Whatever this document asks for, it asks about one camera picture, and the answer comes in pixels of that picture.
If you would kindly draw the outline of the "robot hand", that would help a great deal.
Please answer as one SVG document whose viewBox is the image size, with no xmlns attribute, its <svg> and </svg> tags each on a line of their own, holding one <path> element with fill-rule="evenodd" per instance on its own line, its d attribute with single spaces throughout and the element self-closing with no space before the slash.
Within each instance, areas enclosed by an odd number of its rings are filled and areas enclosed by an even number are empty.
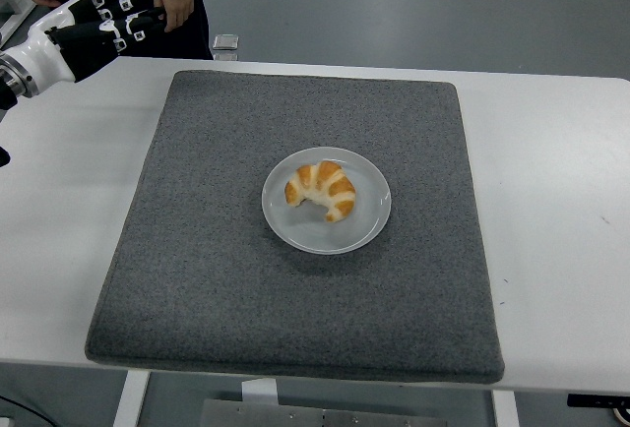
<svg viewBox="0 0 630 427">
<path fill-rule="evenodd" d="M 164 33 L 154 0 L 70 0 L 1 53 L 1 107 L 60 82 L 77 83 L 122 53 Z"/>
</svg>

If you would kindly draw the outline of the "person's left hand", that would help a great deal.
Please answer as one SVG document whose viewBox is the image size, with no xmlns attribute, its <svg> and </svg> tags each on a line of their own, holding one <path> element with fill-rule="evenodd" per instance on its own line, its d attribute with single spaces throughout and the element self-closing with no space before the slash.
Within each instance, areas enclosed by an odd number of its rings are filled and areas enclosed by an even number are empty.
<svg viewBox="0 0 630 427">
<path fill-rule="evenodd" d="M 189 19 L 194 12 L 195 0 L 154 0 L 157 9 L 163 9 L 161 18 L 165 21 L 165 32 L 172 32 Z"/>
</svg>

